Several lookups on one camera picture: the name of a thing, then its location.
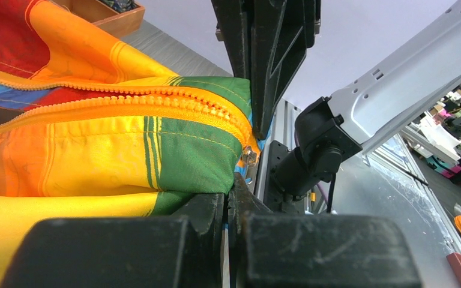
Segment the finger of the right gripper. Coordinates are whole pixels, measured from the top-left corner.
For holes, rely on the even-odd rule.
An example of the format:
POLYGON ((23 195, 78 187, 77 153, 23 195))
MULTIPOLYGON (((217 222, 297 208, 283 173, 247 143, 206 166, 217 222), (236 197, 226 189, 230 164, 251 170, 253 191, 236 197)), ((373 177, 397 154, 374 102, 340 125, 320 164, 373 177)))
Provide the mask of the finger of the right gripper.
POLYGON ((250 30, 253 133, 264 140, 281 97, 315 44, 321 2, 254 1, 250 30))
POLYGON ((212 0, 217 18, 215 34, 224 42, 235 77, 249 79, 251 76, 250 25, 252 1, 212 0))

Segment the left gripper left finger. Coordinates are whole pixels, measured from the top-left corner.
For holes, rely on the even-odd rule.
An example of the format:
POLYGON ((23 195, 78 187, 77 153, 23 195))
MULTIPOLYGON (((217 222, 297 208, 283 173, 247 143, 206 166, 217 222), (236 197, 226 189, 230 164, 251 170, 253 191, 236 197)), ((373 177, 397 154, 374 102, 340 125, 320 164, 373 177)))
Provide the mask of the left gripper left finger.
POLYGON ((1 287, 221 287, 224 200, 198 194, 168 216, 43 220, 1 287))

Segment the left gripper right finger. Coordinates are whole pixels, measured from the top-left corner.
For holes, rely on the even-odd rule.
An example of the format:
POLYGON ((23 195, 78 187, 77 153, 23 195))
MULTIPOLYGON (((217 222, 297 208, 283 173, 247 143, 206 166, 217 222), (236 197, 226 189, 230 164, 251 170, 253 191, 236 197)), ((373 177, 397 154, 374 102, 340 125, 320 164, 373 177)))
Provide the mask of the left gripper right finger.
POLYGON ((275 213, 234 175, 228 193, 231 287, 420 287, 389 219, 275 213))

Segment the rainbow striped zip jacket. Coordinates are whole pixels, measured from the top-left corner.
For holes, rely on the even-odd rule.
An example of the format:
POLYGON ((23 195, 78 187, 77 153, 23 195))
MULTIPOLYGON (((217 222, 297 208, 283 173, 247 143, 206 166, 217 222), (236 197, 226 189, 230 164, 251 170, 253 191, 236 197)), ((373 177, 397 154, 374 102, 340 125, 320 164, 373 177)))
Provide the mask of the rainbow striped zip jacket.
POLYGON ((179 76, 50 1, 0 1, 0 108, 0 283, 37 222, 171 214, 264 147, 248 80, 179 76))

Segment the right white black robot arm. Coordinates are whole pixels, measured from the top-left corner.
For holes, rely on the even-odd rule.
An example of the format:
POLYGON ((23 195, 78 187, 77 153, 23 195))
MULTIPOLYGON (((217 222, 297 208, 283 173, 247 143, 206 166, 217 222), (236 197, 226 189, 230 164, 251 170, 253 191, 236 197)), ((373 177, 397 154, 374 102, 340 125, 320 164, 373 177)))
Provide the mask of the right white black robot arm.
MULTIPOLYGON (((320 1, 213 1, 217 38, 234 76, 250 81, 253 133, 264 140, 275 109, 321 28, 320 1)), ((295 122, 298 146, 263 161, 264 201, 300 200, 340 165, 386 141, 461 82, 461 1, 354 82, 321 97, 295 122)))

